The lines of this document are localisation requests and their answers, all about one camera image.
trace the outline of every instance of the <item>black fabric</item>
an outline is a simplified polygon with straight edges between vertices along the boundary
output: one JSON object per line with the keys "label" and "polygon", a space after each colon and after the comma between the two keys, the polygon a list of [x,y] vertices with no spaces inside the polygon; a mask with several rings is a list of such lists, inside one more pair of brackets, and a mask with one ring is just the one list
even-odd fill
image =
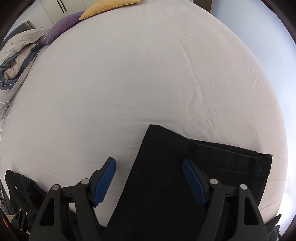
{"label": "black fabric", "polygon": [[278,224],[280,218],[281,218],[281,214],[277,215],[276,217],[274,217],[272,220],[270,220],[268,223],[265,224],[268,236],[270,236],[273,229]]}
{"label": "black fabric", "polygon": [[277,238],[278,238],[278,233],[273,229],[270,235],[268,236],[268,241],[277,241]]}
{"label": "black fabric", "polygon": [[209,178],[224,185],[245,183],[259,204],[272,155],[190,140],[150,125],[104,231],[105,241],[195,240],[206,210],[195,202],[183,175],[184,158],[192,159]]}
{"label": "black fabric", "polygon": [[[22,209],[24,212],[38,212],[46,192],[43,191],[33,180],[13,171],[7,170],[5,181],[9,190],[10,205],[18,212]],[[34,219],[28,221],[28,231],[33,226]]]}

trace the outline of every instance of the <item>purple pillow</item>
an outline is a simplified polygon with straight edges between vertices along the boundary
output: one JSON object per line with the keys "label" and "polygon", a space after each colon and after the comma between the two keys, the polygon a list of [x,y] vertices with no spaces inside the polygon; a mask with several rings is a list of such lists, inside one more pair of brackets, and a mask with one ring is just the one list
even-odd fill
{"label": "purple pillow", "polygon": [[79,18],[85,11],[63,17],[40,39],[40,44],[51,44],[58,36],[80,22]]}

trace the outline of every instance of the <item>yellow pillow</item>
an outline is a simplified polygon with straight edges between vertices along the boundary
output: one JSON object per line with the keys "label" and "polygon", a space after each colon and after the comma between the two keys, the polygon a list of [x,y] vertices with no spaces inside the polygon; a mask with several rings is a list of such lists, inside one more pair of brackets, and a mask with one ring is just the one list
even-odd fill
{"label": "yellow pillow", "polygon": [[105,12],[114,8],[122,7],[129,4],[138,3],[141,0],[100,0],[96,2],[94,5],[90,6],[79,18],[79,20],[83,20],[99,14],[101,12]]}

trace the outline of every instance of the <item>metal screw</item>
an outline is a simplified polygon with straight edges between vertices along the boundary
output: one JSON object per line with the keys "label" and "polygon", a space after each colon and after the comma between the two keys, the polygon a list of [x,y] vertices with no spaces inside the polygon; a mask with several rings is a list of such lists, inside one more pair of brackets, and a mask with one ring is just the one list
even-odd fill
{"label": "metal screw", "polygon": [[213,185],[216,185],[216,184],[218,184],[218,180],[212,178],[212,179],[210,180],[210,183],[213,184]]}
{"label": "metal screw", "polygon": [[52,186],[52,190],[56,191],[58,189],[59,189],[59,185],[55,184],[55,185]]}
{"label": "metal screw", "polygon": [[89,183],[89,179],[88,179],[88,178],[82,179],[81,183],[82,183],[83,185],[86,185],[86,184]]}
{"label": "metal screw", "polygon": [[240,185],[240,188],[243,189],[243,190],[246,190],[248,187],[247,187],[246,184],[241,184],[241,185]]}

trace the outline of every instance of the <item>white wardrobe door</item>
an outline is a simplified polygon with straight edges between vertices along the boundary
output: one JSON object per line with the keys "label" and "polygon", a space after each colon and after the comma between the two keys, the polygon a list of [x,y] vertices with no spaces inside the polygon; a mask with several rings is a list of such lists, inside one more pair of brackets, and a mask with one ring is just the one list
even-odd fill
{"label": "white wardrobe door", "polygon": [[98,0],[82,0],[86,9],[96,3]]}
{"label": "white wardrobe door", "polygon": [[62,7],[65,9],[67,15],[72,13],[85,11],[84,4],[82,0],[59,0]]}
{"label": "white wardrobe door", "polygon": [[40,0],[49,18],[55,24],[61,18],[67,16],[66,11],[59,0]]}

